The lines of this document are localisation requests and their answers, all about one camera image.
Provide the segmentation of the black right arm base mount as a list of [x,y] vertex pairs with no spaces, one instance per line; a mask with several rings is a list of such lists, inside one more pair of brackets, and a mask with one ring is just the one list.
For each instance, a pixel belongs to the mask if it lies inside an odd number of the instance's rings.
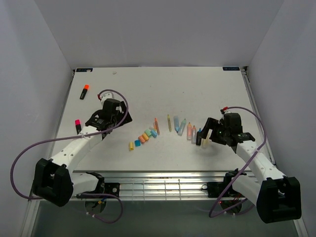
[[249,176],[243,172],[226,190],[226,187],[237,176],[239,170],[229,171],[225,174],[222,181],[211,181],[203,184],[202,191],[207,192],[209,198],[217,198],[223,191],[223,197],[228,198],[240,193],[243,197],[256,197],[259,194],[260,186],[254,182]]

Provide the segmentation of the pastel green highlighter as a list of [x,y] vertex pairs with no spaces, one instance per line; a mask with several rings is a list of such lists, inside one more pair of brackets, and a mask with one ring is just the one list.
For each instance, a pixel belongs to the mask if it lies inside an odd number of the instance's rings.
[[186,126],[186,119],[183,119],[183,120],[181,121],[179,130],[178,130],[178,135],[179,135],[179,136],[182,136],[182,135],[183,135],[185,126]]

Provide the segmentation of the pastel orange cap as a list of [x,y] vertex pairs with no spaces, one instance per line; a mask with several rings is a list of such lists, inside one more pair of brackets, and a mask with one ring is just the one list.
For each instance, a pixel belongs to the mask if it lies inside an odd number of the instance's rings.
[[142,134],[142,137],[144,138],[145,141],[148,141],[149,137],[146,133],[143,133]]

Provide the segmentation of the yellow cap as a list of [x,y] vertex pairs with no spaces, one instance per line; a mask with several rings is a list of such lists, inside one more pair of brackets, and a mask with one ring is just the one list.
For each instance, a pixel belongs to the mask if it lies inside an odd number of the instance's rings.
[[130,142],[129,145],[128,145],[128,148],[129,148],[130,151],[133,151],[134,150],[134,143]]

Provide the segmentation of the orange-capped clear highlighter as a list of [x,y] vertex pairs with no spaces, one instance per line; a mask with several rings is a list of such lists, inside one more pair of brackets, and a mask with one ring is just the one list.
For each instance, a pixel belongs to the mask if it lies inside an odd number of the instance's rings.
[[191,143],[195,144],[197,139],[197,129],[195,126],[192,128],[192,138],[191,138]]

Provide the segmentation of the bright blue cap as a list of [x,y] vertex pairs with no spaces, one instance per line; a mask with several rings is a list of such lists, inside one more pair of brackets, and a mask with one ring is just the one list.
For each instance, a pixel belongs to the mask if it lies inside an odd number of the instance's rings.
[[135,140],[135,141],[134,141],[134,144],[135,144],[136,147],[141,146],[141,142],[140,142],[139,140]]

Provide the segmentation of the pastel blue cap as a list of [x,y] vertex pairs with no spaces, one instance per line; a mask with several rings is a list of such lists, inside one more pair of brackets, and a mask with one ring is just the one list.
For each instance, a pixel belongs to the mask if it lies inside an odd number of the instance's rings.
[[151,133],[151,135],[152,135],[154,138],[157,137],[157,133],[155,132],[155,130],[150,129],[150,133]]

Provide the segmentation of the pale yellow highlighter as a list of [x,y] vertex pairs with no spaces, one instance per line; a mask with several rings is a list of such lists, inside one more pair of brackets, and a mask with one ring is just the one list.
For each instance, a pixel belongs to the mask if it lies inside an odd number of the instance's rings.
[[209,135],[207,135],[205,139],[201,140],[201,148],[206,149],[208,148],[209,144],[210,144],[210,139],[209,139]]

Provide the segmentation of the pastel orange highlighter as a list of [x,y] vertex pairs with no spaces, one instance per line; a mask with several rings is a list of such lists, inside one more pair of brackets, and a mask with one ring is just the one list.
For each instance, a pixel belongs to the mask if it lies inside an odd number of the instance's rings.
[[191,123],[188,123],[187,125],[187,140],[191,141],[192,139],[192,125]]

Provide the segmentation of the black blue-capped highlighter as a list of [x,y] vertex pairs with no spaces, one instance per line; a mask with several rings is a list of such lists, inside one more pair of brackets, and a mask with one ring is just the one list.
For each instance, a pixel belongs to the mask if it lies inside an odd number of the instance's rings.
[[199,130],[197,131],[197,135],[196,135],[196,145],[197,146],[201,146],[201,128],[199,128]]

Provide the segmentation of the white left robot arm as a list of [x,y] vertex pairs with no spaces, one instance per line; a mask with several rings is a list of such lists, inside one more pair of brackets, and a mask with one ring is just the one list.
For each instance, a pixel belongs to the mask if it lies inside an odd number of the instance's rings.
[[132,122],[132,118],[124,101],[108,98],[102,105],[103,108],[95,111],[82,127],[78,138],[53,157],[37,162],[32,184],[35,195],[61,207],[73,196],[97,198],[104,193],[103,176],[96,172],[75,174],[74,170],[114,127]]

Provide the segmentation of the black orange-capped highlighter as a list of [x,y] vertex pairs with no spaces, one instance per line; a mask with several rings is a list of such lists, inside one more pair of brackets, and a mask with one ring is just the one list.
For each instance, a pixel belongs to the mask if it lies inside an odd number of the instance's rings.
[[81,92],[81,94],[80,94],[80,97],[79,97],[80,100],[83,100],[83,99],[85,98],[85,96],[86,96],[88,90],[89,90],[89,85],[86,84],[86,85],[83,87],[82,92]]

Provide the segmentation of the thin orange pen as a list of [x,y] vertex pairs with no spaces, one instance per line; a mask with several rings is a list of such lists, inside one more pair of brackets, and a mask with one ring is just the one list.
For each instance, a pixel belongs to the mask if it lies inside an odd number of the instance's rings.
[[157,134],[160,135],[160,130],[159,130],[157,118],[155,118],[155,126],[156,126],[156,129],[157,129]]

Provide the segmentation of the pastel green cap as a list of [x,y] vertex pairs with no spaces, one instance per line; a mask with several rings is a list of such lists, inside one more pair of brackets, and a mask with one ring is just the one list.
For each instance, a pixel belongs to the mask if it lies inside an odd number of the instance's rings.
[[149,130],[149,129],[146,129],[145,130],[145,133],[146,133],[146,135],[150,138],[150,137],[152,137],[152,133],[151,133],[151,131]]

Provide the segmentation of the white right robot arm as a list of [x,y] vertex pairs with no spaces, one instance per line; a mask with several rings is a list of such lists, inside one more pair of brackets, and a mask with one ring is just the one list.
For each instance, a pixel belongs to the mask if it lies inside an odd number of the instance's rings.
[[208,118],[198,139],[229,146],[250,168],[256,181],[244,172],[244,168],[225,174],[222,183],[209,188],[215,193],[217,202],[223,197],[241,194],[256,207],[264,223],[297,220],[302,216],[301,187],[297,178],[288,177],[279,171],[260,151],[255,138],[244,132],[238,113],[222,113],[220,120]]

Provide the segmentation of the thin yellow highlighter pen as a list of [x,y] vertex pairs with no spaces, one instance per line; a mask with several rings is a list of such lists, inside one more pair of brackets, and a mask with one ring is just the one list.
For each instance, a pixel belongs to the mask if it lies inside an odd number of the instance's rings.
[[171,127],[170,115],[167,115],[167,123],[168,123],[168,130],[169,130],[169,132],[171,132],[172,131],[172,127]]

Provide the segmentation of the pastel blue highlighter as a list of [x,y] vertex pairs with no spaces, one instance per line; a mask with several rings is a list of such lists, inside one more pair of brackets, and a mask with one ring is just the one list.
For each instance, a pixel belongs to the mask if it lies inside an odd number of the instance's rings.
[[174,116],[173,117],[174,120],[174,129],[175,131],[178,133],[180,125],[179,125],[179,117],[178,116]]

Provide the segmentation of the coral orange cap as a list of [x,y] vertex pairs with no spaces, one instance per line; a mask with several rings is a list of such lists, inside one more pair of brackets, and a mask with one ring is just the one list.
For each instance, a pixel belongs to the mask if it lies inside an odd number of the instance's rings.
[[146,142],[145,138],[143,136],[139,136],[138,140],[143,144]]

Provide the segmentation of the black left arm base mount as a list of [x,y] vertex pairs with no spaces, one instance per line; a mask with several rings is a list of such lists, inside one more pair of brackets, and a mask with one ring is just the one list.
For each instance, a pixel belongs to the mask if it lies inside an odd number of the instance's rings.
[[120,183],[99,183],[92,191],[77,194],[77,198],[106,198],[105,194],[119,197]]

